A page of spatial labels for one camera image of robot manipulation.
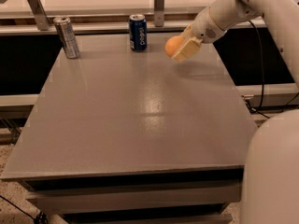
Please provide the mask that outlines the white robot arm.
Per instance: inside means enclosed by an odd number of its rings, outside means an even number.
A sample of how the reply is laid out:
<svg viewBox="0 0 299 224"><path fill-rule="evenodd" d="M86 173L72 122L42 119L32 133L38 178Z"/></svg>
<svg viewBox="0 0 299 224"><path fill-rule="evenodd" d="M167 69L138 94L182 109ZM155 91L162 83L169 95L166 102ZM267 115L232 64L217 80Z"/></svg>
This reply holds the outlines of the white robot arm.
<svg viewBox="0 0 299 224"><path fill-rule="evenodd" d="M216 0L165 45L182 62L241 22L260 17L272 36L261 82L299 83L299 6L293 0ZM239 224L299 224L299 110L284 110L253 135L244 167Z"/></svg>

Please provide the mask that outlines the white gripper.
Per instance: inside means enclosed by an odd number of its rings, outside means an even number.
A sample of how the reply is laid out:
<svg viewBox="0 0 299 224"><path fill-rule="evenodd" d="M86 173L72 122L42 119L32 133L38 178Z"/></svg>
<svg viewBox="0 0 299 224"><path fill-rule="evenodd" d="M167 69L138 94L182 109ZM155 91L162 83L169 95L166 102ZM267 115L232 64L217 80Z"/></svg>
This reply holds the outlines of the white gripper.
<svg viewBox="0 0 299 224"><path fill-rule="evenodd" d="M219 8L204 8L197 14L193 24L187 26L178 37L171 58L179 63L188 60L200 50L202 40L204 43L213 43L224 36L226 26L224 13Z"/></svg>

